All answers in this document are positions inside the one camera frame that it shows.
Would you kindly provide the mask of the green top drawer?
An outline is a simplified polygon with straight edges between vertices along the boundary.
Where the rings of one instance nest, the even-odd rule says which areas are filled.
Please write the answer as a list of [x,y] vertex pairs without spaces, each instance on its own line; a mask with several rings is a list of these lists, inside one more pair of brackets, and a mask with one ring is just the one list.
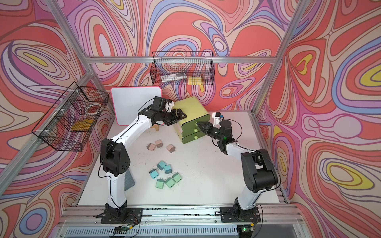
[[210,114],[198,117],[196,119],[184,119],[180,121],[181,124],[181,136],[186,137],[192,134],[195,134],[200,131],[200,128],[197,126],[198,122],[208,122],[210,120]]

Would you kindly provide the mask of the yellow green drawer cabinet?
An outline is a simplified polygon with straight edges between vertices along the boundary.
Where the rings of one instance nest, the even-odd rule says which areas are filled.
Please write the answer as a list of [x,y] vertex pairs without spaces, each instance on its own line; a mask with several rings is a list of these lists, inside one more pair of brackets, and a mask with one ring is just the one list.
[[[201,104],[201,102],[196,97],[189,97],[189,98],[177,101],[177,102],[175,102],[175,105],[173,108],[174,109],[181,109],[187,115],[187,118],[191,119],[191,120],[196,119],[196,118],[201,117],[201,116],[204,116],[206,114],[209,114],[208,111],[204,108],[204,106]],[[185,137],[181,136],[180,121],[177,122],[175,130],[181,139],[185,138]]]

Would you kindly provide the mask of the pink plug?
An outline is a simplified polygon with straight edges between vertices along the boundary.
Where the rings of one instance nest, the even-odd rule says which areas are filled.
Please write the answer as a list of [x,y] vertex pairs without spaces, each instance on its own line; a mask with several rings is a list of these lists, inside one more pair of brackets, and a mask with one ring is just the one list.
[[162,148],[164,146],[163,141],[160,139],[155,141],[155,145],[157,148]]
[[153,143],[148,144],[147,149],[149,151],[154,151],[156,149],[156,145]]
[[166,147],[166,149],[167,149],[170,153],[173,153],[173,152],[176,151],[175,146],[172,145],[172,144],[169,144],[169,145]]

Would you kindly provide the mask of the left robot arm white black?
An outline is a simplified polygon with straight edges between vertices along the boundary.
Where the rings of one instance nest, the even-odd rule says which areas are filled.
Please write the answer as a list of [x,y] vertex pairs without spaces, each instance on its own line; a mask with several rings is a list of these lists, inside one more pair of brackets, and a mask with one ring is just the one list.
[[152,110],[143,109],[136,120],[121,133],[101,142],[101,165],[108,180],[108,206],[119,209],[126,203],[125,173],[131,165],[127,149],[149,128],[158,123],[171,126],[185,119],[181,109]]

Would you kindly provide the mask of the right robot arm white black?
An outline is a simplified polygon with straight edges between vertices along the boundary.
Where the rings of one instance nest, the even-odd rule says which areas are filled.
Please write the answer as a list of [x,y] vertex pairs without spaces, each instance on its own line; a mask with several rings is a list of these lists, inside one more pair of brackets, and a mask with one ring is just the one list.
[[241,161],[246,188],[235,201],[239,210],[254,209],[263,193],[280,185],[278,171],[268,151],[251,150],[239,145],[233,138],[231,121],[222,120],[218,128],[210,122],[197,122],[196,125],[204,134],[217,140],[221,152]]

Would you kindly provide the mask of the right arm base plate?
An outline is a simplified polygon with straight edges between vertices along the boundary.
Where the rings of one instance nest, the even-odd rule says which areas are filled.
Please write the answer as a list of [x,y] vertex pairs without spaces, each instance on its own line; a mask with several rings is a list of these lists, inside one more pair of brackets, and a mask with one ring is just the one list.
[[249,210],[242,210],[238,206],[223,206],[220,207],[218,214],[221,217],[222,223],[260,223],[261,214],[257,207]]

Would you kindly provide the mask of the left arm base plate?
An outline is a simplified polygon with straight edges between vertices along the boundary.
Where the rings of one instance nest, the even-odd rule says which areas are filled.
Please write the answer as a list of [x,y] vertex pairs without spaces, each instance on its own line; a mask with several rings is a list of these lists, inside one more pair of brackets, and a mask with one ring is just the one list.
[[101,218],[101,224],[139,224],[142,219],[142,208],[119,208],[108,207],[97,218]]

